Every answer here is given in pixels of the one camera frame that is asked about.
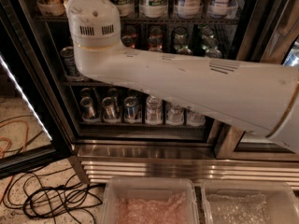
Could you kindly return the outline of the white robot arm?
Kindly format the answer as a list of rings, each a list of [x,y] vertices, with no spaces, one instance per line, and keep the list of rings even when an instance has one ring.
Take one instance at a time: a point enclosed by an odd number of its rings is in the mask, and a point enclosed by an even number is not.
[[[83,76],[142,91],[299,153],[296,67],[127,48],[109,0],[68,0],[66,15]]]

